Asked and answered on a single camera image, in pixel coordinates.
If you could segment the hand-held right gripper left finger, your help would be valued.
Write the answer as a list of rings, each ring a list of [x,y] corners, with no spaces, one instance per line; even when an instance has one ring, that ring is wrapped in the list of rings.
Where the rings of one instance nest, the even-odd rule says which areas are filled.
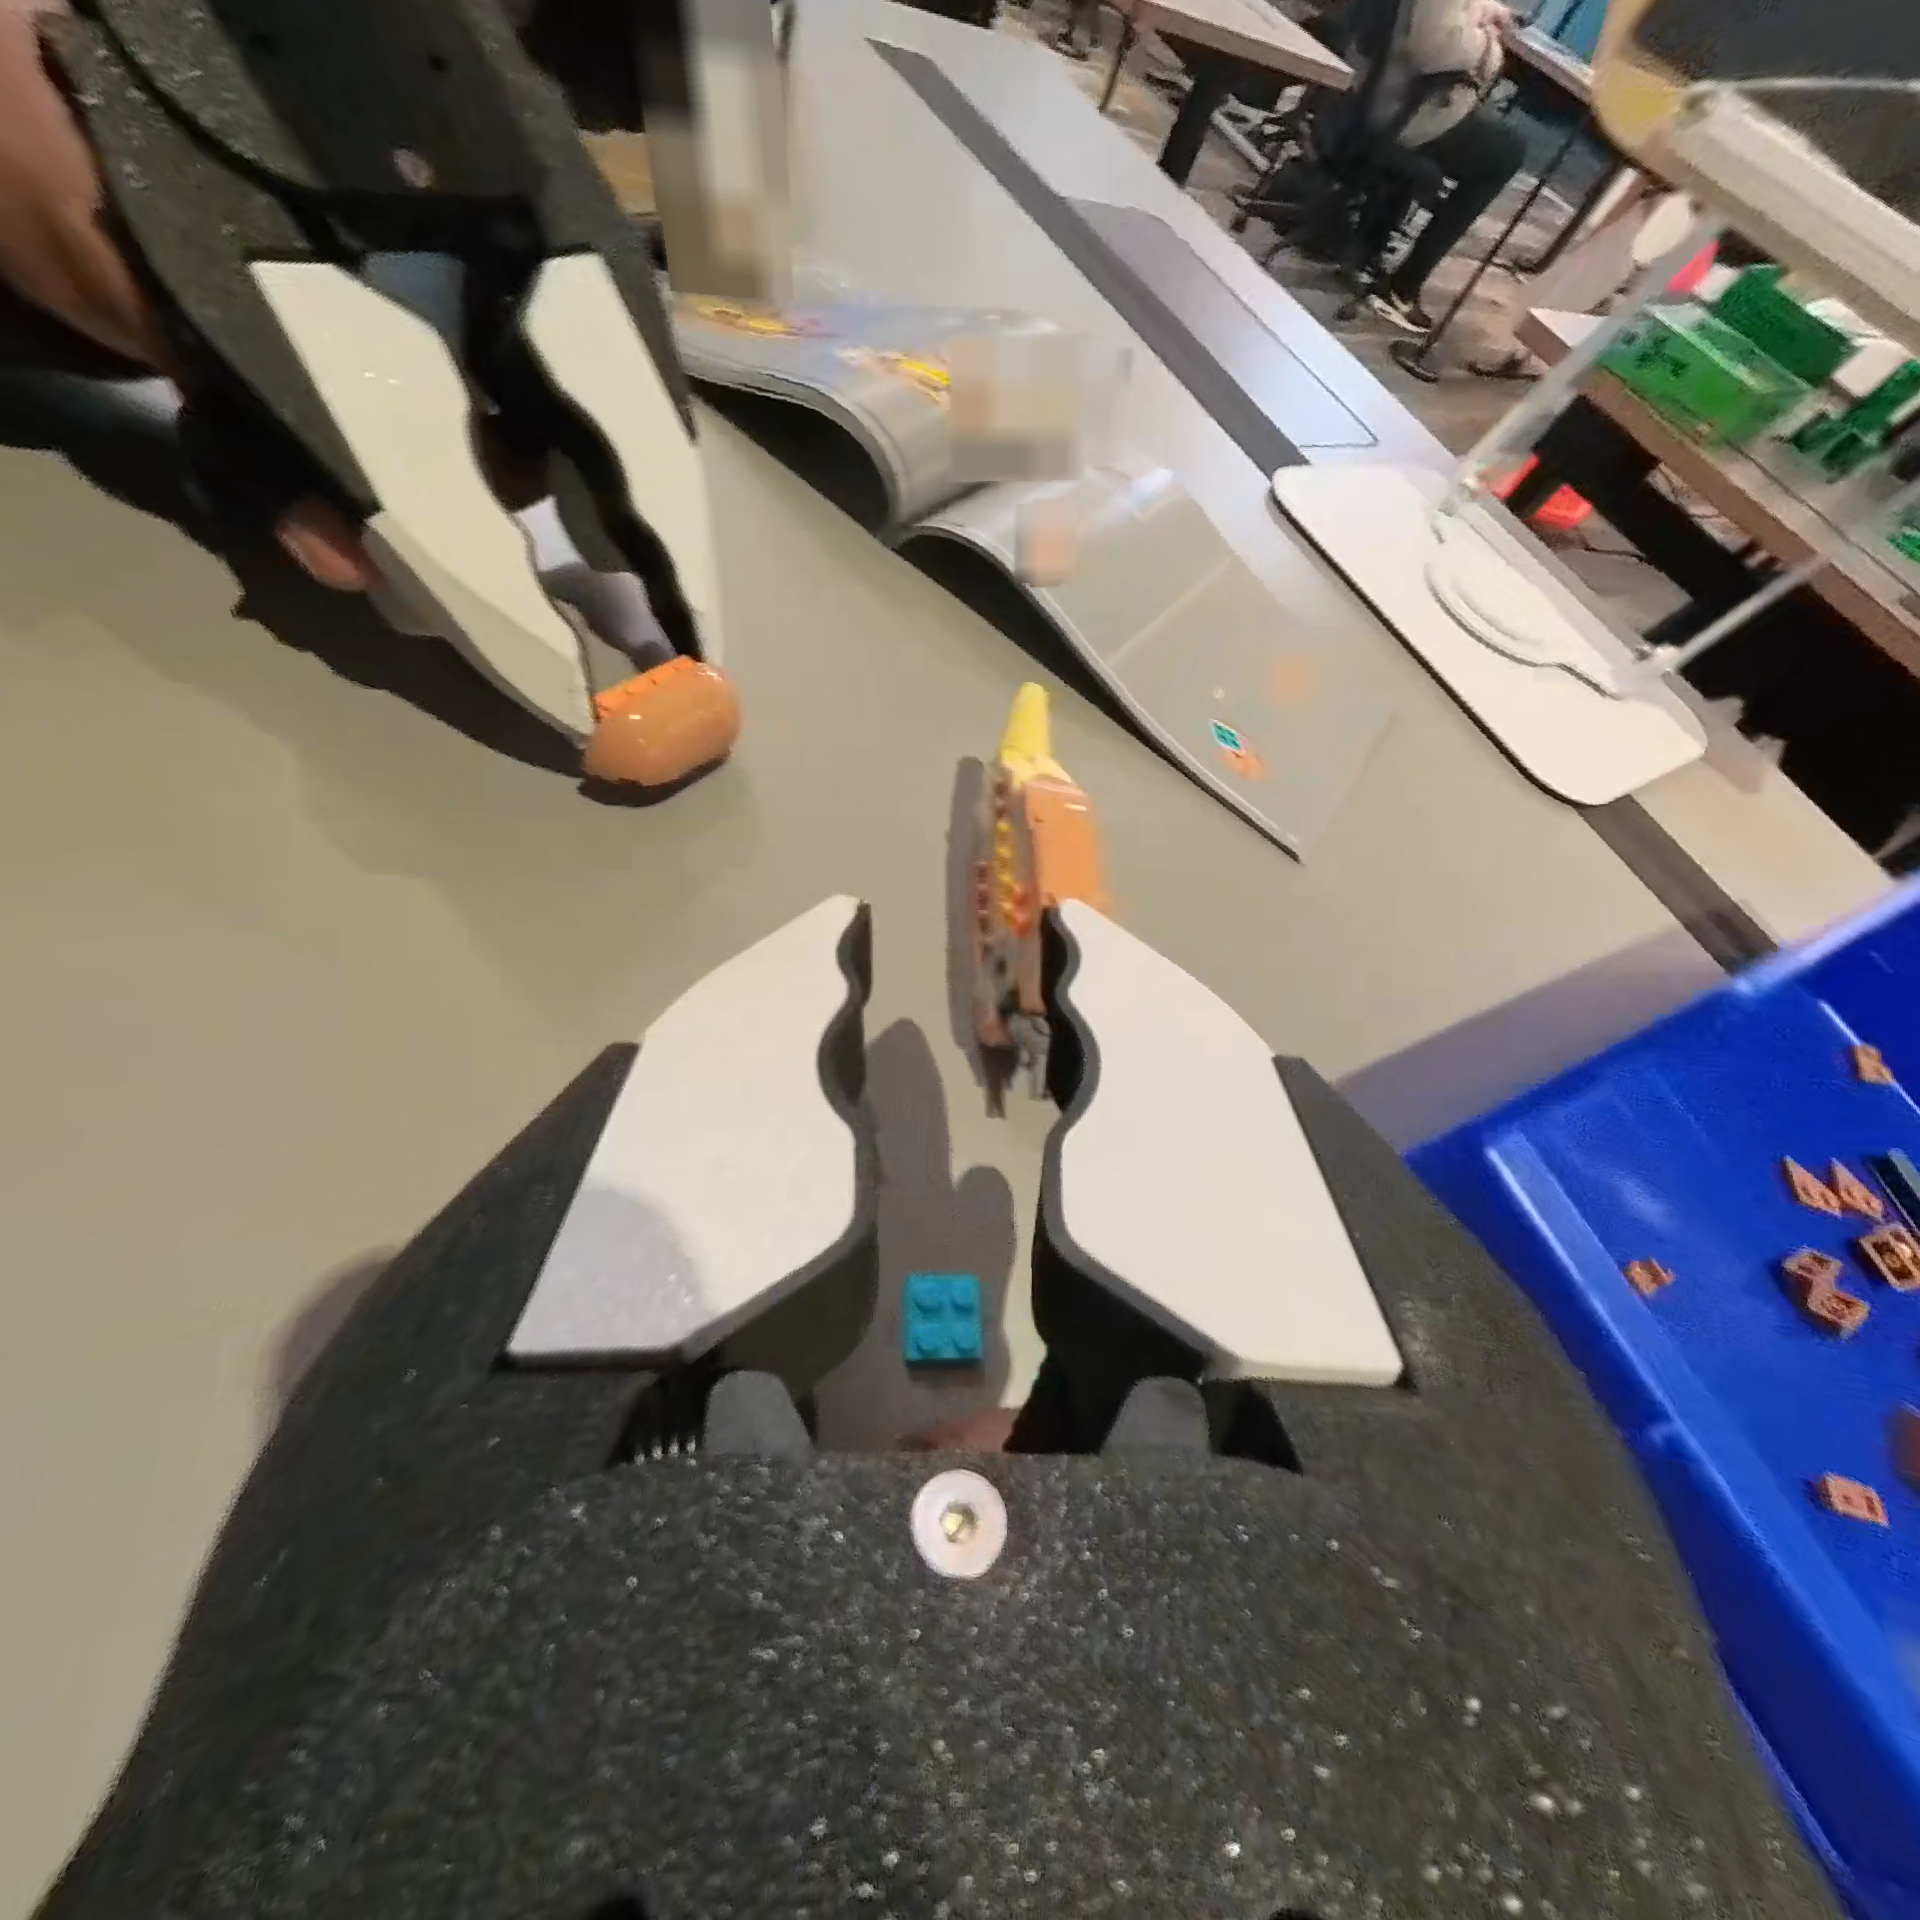
[[[832,1368],[878,1288],[872,911],[829,895],[645,1028],[538,1264],[519,1368]]]

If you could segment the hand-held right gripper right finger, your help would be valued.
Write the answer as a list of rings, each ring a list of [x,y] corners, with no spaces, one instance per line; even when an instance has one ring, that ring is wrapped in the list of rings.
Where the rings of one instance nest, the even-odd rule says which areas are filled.
[[[1400,1343],[1273,1046],[1086,901],[1046,911],[1040,1248],[1201,1376],[1391,1388]]]

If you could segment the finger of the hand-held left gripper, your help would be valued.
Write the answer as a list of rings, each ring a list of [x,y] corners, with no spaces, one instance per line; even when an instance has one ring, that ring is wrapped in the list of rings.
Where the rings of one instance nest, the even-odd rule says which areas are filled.
[[[317,261],[250,266],[372,493],[365,546],[408,632],[455,646],[568,742],[592,732],[578,632],[472,449],[472,407],[429,320]]]
[[[557,412],[588,526],[636,574],[685,654],[722,657],[722,594],[704,453],[676,358],[658,358],[610,265],[550,255],[519,303],[519,336]]]

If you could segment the orange brick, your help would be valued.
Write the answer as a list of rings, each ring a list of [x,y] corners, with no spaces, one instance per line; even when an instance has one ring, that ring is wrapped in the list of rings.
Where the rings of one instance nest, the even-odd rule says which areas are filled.
[[[625,712],[696,712],[704,711],[712,689],[726,688],[724,677],[716,677],[708,663],[690,655],[669,655],[658,661],[624,680],[599,688],[592,694],[592,712],[596,727],[610,727]]]

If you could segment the turquoise square plate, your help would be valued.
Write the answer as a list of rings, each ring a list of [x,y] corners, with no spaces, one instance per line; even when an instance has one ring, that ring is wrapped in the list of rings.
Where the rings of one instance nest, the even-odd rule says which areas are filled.
[[[961,1271],[914,1271],[900,1288],[900,1357],[911,1374],[975,1368],[986,1354],[985,1294]]]

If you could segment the brown tan brick-built model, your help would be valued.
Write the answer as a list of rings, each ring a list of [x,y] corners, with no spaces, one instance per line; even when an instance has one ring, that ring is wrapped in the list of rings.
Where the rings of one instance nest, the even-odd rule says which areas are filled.
[[[1016,1094],[1077,1098],[1089,1042],[1070,997],[1074,905],[1109,906],[1101,831],[1053,751],[1049,689],[1026,680],[993,751],[957,766],[948,822],[951,1014],[997,1119]]]

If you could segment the blue plastic bin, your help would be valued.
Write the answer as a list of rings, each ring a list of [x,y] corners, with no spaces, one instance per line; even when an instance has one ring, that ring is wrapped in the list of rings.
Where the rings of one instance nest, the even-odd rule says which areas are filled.
[[[1918,1916],[1918,895],[1409,1150],[1664,1512],[1849,1916]]]

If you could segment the pile of brown bricks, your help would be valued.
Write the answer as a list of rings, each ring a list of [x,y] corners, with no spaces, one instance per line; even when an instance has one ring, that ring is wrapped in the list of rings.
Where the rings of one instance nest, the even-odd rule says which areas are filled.
[[[1912,1543],[1914,1070],[1814,1021],[1654,1086],[1629,1284],[1788,1493]]]

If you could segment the grey desk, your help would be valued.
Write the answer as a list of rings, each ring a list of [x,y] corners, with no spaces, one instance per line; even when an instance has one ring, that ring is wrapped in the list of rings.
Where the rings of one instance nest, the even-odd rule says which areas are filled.
[[[4,426],[4,1916],[1834,1916],[1632,1458],[1400,1164],[1669,902],[1297,543],[1173,469],[1391,725],[1304,860],[1077,696],[1104,913],[1278,1053],[1406,1362],[1201,1376],[1040,1248],[954,1045],[948,822],[1030,661],[734,418],[726,766],[600,805],[445,644]],[[648,1026],[871,906],[878,1288],[832,1368],[520,1368]],[[909,1272],[986,1354],[911,1374]]]

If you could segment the grey open instruction booklet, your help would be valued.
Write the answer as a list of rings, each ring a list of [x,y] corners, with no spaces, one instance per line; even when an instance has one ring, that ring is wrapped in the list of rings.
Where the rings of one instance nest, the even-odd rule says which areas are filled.
[[[687,375],[765,421],[878,540],[1293,860],[1393,709],[1287,612],[1184,480],[1125,449],[1130,373],[1004,305],[672,295]]]

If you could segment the white board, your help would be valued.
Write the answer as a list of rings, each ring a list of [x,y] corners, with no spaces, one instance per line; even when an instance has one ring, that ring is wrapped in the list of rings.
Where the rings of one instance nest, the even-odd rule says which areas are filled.
[[[1602,806],[1703,761],[1695,711],[1503,503],[1453,503],[1438,472],[1380,461],[1285,466],[1268,489],[1542,793]]]

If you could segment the grey top office table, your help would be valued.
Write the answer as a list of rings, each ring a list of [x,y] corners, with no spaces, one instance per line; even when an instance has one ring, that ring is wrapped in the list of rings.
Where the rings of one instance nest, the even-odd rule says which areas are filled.
[[[1192,60],[1188,87],[1158,152],[1158,170],[1186,185],[1213,113],[1244,72],[1268,80],[1348,92],[1353,66],[1330,53],[1301,23],[1265,2],[1109,2],[1120,17],[1120,41],[1097,108],[1113,102],[1120,71],[1140,33],[1153,33]]]

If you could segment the long wooden table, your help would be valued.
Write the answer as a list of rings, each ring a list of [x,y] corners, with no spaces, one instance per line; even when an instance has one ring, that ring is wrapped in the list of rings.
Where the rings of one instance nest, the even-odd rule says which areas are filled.
[[[1822,554],[1802,590],[1914,680],[1914,569],[1879,559],[1846,533],[1849,510],[1816,504],[1756,453],[1694,438],[1597,368],[1580,378],[1529,455],[1534,466],[1506,497],[1510,512],[1534,512],[1556,489],[1570,489],[1604,529],[1690,598],[1722,597]]]

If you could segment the green plastic crate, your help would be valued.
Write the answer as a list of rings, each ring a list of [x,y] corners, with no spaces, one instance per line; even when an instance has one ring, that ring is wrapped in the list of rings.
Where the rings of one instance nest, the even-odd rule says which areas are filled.
[[[1778,440],[1834,472],[1914,421],[1914,354],[1776,265],[1644,305],[1597,364],[1698,442]]]

